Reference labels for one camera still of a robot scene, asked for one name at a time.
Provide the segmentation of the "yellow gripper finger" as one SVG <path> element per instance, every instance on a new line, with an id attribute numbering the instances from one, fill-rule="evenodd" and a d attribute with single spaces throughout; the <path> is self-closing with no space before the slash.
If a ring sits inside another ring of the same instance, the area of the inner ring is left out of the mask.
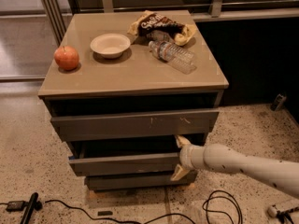
<path id="1" fill-rule="evenodd" d="M 184 168 L 182 165 L 178 164 L 174 170 L 174 173 L 171 175 L 171 181 L 179 181 L 185 175 L 187 175 L 190 171 Z"/>
<path id="2" fill-rule="evenodd" d="M 175 138 L 178 148 L 183 148 L 191 144 L 191 142 L 183 135 L 176 135 Z"/>

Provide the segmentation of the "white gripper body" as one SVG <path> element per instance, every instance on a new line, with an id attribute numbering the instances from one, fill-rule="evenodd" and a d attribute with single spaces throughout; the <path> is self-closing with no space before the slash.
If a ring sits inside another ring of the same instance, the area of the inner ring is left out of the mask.
<path id="1" fill-rule="evenodd" d="M 186 170 L 204 169 L 204 152 L 204 147 L 185 145 L 179 155 L 181 166 Z"/>

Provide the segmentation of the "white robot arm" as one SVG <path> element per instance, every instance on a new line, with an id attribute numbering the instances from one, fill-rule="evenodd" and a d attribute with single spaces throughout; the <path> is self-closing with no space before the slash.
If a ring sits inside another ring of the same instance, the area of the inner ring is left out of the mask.
<path id="1" fill-rule="evenodd" d="M 193 170 L 243 174 L 299 198 L 298 162 L 245 155 L 221 144 L 200 147 L 181 135 L 175 138 L 180 152 L 179 163 L 171 176 L 172 181 L 179 181 Z"/>

